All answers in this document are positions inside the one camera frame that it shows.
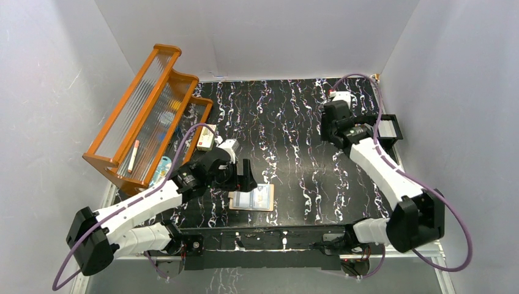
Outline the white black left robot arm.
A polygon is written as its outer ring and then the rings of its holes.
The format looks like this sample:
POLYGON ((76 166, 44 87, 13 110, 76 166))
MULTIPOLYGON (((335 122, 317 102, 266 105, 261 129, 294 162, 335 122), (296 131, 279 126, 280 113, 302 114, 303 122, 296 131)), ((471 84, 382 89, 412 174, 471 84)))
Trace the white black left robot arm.
POLYGON ((250 159, 238 163, 231 148, 216 147, 170 170, 162 182, 123 202, 97 211, 88 206, 77 211, 65 241, 85 276, 95 275, 113 260, 130 254, 164 251, 175 255, 185 243, 173 224, 141 224, 202 197, 210 189, 250 192, 257 186, 250 159))

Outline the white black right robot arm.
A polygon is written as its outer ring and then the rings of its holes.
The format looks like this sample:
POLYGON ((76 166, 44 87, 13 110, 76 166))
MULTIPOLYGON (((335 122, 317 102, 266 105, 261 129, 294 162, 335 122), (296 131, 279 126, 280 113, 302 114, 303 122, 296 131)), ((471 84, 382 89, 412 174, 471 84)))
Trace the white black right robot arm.
POLYGON ((373 140, 365 121, 356 122, 343 100, 324 104, 321 139, 332 143, 376 184, 392 213, 383 219, 365 218, 346 227, 345 247, 361 253, 369 243, 390 244, 405 253, 444 236, 445 204, 401 174, 394 161, 373 140))

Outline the silver card with black stripe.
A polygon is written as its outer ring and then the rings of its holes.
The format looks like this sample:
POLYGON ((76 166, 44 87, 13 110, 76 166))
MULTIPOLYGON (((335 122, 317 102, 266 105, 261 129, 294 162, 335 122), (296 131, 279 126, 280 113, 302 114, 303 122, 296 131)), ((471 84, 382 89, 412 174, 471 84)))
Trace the silver card with black stripe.
POLYGON ((233 207, 236 209, 252 209, 252 192, 235 192, 233 196, 233 207))

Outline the beige leather card holder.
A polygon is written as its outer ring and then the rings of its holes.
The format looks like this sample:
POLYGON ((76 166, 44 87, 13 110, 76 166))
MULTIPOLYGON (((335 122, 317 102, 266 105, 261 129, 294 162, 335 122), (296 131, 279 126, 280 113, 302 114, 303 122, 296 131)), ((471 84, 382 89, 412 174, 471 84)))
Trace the beige leather card holder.
POLYGON ((270 212, 274 210, 274 185, 258 184, 250 192, 230 192, 228 198, 230 209, 270 212))

